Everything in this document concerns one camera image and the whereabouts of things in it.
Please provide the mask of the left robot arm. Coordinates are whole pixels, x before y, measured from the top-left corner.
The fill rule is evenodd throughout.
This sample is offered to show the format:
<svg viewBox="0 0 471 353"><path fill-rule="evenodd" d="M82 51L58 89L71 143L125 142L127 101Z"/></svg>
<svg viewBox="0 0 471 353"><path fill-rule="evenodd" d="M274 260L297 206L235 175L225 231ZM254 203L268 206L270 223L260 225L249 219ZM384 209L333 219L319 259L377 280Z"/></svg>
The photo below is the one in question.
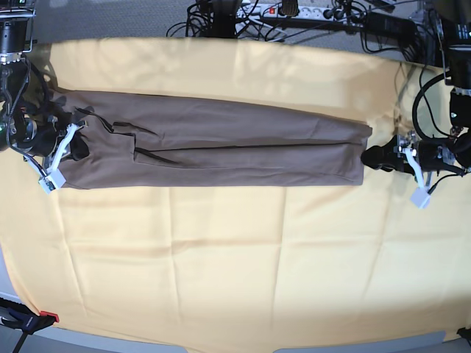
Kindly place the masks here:
<svg viewBox="0 0 471 353"><path fill-rule="evenodd" d="M419 84L411 108L414 129L406 136L395 135L384 146L373 146L361 155L361 162L375 170L399 171L419 179L424 173L445 171L450 177L470 173L470 2L432 1L436 43L442 54L443 72ZM451 87L449 116L451 129L441 138L424 133L418 108L426 93L443 82Z"/></svg>

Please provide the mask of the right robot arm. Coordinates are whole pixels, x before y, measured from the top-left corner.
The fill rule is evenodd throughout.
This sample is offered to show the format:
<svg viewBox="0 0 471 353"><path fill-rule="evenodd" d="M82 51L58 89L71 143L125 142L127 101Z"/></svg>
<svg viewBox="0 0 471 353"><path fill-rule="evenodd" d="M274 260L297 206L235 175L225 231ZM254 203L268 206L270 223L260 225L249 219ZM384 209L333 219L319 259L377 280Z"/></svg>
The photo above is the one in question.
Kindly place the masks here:
<svg viewBox="0 0 471 353"><path fill-rule="evenodd" d="M55 157L79 161L89 149L84 118L52 100L44 74L26 56L34 43L34 1L1 2L1 150L12 149L39 169Z"/></svg>

